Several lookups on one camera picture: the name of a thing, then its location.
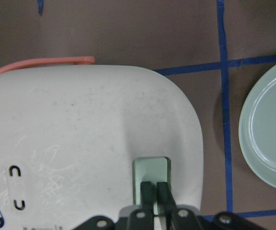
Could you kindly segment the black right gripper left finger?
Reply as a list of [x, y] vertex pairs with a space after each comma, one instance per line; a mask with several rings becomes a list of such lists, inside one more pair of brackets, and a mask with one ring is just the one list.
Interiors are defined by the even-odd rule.
[[155, 186], [150, 182], [140, 183], [140, 203], [142, 210], [149, 212], [154, 217]]

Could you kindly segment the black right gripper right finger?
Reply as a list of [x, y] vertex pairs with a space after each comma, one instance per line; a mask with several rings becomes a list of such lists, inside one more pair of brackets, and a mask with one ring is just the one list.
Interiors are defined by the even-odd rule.
[[159, 216], [168, 216], [176, 208], [171, 189], [167, 182], [157, 182], [157, 210]]

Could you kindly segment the green plate near right arm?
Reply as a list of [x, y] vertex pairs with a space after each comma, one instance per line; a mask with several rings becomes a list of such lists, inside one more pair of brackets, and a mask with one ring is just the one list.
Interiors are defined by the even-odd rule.
[[250, 169], [276, 188], [276, 65], [248, 93], [240, 114], [238, 135]]

